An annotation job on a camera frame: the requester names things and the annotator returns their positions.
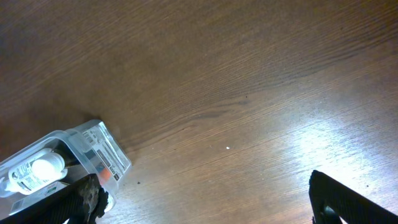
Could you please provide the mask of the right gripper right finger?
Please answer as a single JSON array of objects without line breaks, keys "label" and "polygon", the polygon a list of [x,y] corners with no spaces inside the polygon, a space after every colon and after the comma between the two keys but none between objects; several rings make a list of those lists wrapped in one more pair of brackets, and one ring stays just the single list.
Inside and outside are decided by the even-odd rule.
[{"label": "right gripper right finger", "polygon": [[397,215],[368,200],[323,172],[314,170],[309,180],[313,224],[397,224]]}]

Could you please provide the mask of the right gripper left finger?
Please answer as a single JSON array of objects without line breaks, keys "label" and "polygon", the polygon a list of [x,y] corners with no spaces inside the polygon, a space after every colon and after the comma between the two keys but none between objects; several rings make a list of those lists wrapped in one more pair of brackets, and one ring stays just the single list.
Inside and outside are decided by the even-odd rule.
[{"label": "right gripper left finger", "polygon": [[55,194],[1,220],[1,224],[95,224],[104,215],[108,193],[89,174]]}]

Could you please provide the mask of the dark bottle white cap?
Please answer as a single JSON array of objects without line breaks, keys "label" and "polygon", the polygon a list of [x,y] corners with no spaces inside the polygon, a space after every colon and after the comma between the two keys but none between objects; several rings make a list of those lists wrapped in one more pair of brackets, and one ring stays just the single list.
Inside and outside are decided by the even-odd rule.
[{"label": "dark bottle white cap", "polygon": [[68,169],[80,162],[69,149],[43,148],[35,153],[31,162],[32,173],[40,180],[60,180]]}]

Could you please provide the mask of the white spray bottle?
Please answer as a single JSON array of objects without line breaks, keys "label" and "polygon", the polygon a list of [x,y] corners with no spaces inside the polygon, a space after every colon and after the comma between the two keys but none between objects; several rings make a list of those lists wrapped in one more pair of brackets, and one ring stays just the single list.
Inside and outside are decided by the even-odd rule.
[{"label": "white spray bottle", "polygon": [[13,165],[1,178],[1,198],[9,197],[17,192],[29,195],[45,187],[48,180],[37,177],[32,165],[38,158],[52,152],[50,148],[44,148],[35,154],[23,159],[21,162]]}]

